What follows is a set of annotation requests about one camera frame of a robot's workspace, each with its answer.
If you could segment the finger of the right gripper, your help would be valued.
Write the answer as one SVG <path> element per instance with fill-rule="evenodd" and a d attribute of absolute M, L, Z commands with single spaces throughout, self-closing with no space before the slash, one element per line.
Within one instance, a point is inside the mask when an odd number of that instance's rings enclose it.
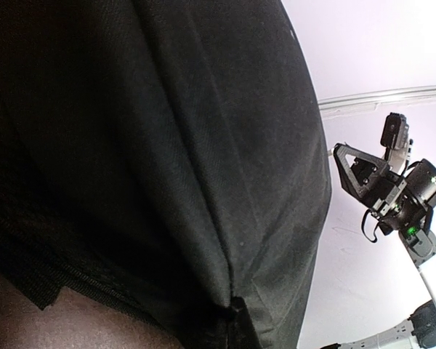
<path fill-rule="evenodd" d="M 374 204 L 380 180 L 386 177 L 389 164 L 382 158 L 337 143 L 333 150 L 341 187 L 362 204 Z"/>

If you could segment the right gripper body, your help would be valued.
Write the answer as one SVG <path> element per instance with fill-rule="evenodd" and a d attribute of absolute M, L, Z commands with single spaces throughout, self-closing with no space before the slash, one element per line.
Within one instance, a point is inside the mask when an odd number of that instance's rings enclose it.
<path fill-rule="evenodd" d="M 375 229 L 383 235 L 427 232 L 436 207 L 436 167 L 426 159 L 406 161 L 401 174 L 385 172 L 365 200 L 365 215 L 377 220 Z"/>

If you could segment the black student backpack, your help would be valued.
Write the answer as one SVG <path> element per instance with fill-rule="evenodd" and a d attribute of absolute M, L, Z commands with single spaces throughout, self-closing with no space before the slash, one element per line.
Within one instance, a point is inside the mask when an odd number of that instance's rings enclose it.
<path fill-rule="evenodd" d="M 184 348 L 295 348 L 331 180 L 280 1 L 0 1 L 0 273 Z"/>

